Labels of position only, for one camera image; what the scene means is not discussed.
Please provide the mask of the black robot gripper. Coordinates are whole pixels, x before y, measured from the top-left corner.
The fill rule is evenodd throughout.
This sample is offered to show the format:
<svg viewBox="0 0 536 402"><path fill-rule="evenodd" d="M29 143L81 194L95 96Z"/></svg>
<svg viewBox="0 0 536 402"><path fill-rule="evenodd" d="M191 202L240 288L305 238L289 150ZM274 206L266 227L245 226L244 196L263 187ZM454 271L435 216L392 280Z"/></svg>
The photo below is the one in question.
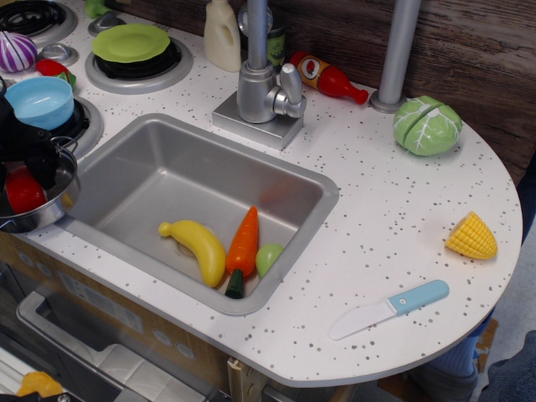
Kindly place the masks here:
<svg viewBox="0 0 536 402"><path fill-rule="evenodd" d="M51 142L51 133L43 128L22 123L1 90L1 161L24 162L30 173L48 190L55 182L59 157Z"/></svg>

